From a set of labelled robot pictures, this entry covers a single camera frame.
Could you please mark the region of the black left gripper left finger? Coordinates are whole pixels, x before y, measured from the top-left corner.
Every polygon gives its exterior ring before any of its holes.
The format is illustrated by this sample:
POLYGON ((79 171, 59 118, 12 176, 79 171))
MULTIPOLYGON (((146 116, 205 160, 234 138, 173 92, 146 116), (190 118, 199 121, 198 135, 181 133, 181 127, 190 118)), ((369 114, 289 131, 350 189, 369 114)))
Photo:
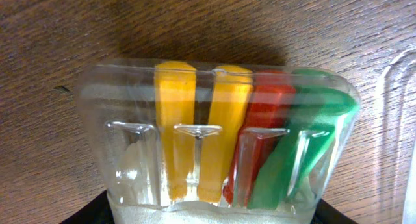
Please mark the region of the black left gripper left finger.
POLYGON ((107 190, 60 224, 114 224, 107 190))

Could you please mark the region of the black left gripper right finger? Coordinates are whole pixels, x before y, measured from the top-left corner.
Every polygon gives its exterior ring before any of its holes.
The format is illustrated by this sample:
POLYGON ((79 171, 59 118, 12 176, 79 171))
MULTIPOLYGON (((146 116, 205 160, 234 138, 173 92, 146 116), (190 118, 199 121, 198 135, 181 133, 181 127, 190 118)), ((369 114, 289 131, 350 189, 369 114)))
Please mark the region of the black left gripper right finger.
POLYGON ((318 202, 311 224, 358 224, 325 200, 318 202))

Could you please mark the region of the clear plastic storage box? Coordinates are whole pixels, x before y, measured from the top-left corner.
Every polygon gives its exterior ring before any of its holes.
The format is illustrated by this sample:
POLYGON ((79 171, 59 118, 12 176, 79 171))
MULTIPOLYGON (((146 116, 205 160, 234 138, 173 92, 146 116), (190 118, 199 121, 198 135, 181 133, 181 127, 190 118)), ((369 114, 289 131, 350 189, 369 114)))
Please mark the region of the clear plastic storage box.
POLYGON ((389 62, 378 79, 374 93, 378 223, 407 222, 406 195, 415 151, 415 49, 407 49, 389 62))

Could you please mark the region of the clear pack of coloured bits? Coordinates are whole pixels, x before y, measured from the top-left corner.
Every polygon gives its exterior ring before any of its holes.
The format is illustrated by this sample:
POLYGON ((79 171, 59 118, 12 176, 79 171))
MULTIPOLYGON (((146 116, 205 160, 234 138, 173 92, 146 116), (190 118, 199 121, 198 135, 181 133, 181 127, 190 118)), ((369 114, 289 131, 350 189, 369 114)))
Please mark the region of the clear pack of coloured bits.
POLYGON ((113 223, 324 223, 360 109, 321 69, 160 59, 95 65, 76 101, 113 223))

